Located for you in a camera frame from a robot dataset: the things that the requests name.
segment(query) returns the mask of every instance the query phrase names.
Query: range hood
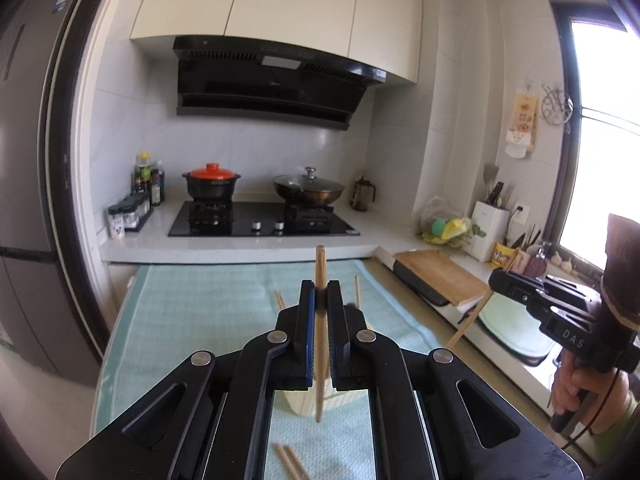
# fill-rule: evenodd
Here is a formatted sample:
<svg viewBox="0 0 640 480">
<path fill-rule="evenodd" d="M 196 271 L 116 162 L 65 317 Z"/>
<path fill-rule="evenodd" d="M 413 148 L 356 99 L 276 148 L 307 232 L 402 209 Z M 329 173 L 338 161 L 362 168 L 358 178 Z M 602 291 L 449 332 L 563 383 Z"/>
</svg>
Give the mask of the range hood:
<svg viewBox="0 0 640 480">
<path fill-rule="evenodd" d="M 346 130 L 386 72 L 276 41 L 179 36 L 178 115 L 271 118 Z"/>
</svg>

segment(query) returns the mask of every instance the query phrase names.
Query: green ball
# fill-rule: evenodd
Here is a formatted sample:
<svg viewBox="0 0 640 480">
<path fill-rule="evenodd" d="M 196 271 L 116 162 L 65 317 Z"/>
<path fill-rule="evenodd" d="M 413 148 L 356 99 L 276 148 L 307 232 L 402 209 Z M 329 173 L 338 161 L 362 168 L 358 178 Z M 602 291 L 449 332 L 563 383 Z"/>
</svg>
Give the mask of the green ball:
<svg viewBox="0 0 640 480">
<path fill-rule="evenodd" d="M 431 224 L 431 234 L 433 236 L 442 236 L 442 232 L 446 225 L 447 221 L 444 218 L 438 218 L 433 224 Z"/>
</svg>

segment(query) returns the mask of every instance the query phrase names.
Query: black glass cooktop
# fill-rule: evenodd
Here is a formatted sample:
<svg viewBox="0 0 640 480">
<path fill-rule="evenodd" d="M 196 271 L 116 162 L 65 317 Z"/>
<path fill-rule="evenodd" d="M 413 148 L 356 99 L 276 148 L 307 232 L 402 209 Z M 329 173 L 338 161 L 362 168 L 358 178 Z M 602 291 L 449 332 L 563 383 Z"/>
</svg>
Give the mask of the black glass cooktop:
<svg viewBox="0 0 640 480">
<path fill-rule="evenodd" d="M 198 202 L 182 205 L 169 236 L 359 236 L 331 206 L 273 202 Z"/>
</svg>

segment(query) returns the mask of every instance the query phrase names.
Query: gray refrigerator door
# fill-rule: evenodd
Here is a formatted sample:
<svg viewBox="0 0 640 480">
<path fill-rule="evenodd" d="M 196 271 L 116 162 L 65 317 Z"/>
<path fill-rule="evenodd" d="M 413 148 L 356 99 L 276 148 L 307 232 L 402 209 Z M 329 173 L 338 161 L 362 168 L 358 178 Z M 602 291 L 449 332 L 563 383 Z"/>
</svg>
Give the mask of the gray refrigerator door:
<svg viewBox="0 0 640 480">
<path fill-rule="evenodd" d="M 15 297 L 3 258 L 0 258 L 0 318 L 12 344 L 23 358 L 43 370 L 57 373 Z"/>
<path fill-rule="evenodd" d="M 43 96 L 71 0 L 26 0 L 0 44 L 0 247 L 53 250 Z"/>
<path fill-rule="evenodd" d="M 95 386 L 100 365 L 90 349 L 93 345 L 78 330 L 60 266 L 12 258 L 5 258 L 4 266 L 21 311 L 56 371 Z M 2 323 L 8 328 L 4 312 Z M 9 336 L 17 340 L 10 332 Z"/>
</svg>

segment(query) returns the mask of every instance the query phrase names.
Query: hand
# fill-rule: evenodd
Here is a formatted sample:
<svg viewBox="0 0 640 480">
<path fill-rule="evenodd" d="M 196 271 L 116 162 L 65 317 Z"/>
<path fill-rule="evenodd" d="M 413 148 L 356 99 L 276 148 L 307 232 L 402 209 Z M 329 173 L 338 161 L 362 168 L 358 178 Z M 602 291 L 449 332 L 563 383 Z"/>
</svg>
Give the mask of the hand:
<svg viewBox="0 0 640 480">
<path fill-rule="evenodd" d="M 598 397 L 580 420 L 587 425 L 604 400 L 613 377 L 615 377 L 615 370 L 601 374 L 593 368 L 576 368 L 575 356 L 567 350 L 562 350 L 561 365 L 556 371 L 554 384 L 551 387 L 551 403 L 554 412 L 558 415 L 562 415 L 565 411 L 576 412 L 580 407 L 578 391 L 583 389 L 595 392 Z M 620 372 L 607 403 L 591 425 L 591 431 L 594 434 L 601 434 L 615 425 L 625 414 L 629 402 L 629 379 L 626 373 Z"/>
</svg>

